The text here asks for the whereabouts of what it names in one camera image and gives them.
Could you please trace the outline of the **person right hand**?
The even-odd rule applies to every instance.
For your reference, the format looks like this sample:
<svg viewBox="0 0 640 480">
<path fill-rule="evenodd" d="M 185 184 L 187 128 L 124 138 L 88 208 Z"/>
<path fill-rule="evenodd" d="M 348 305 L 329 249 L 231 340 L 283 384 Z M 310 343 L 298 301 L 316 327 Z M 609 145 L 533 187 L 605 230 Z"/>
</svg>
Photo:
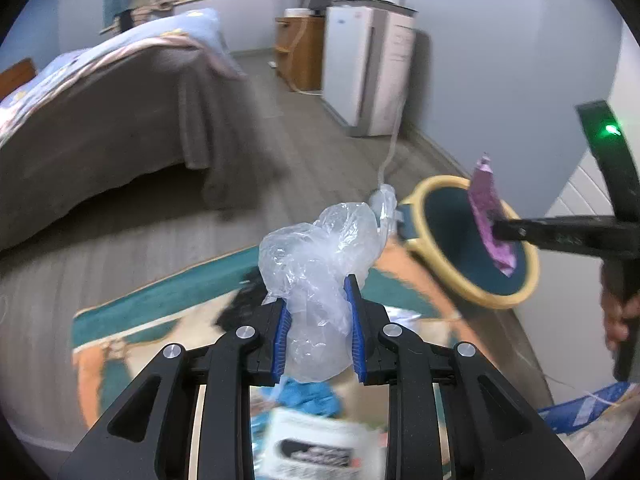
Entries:
<svg viewBox="0 0 640 480">
<path fill-rule="evenodd" d="M 629 337 L 629 323 L 639 316 L 639 295 L 623 304 L 606 286 L 602 287 L 601 308 L 606 348 L 616 351 Z"/>
</svg>

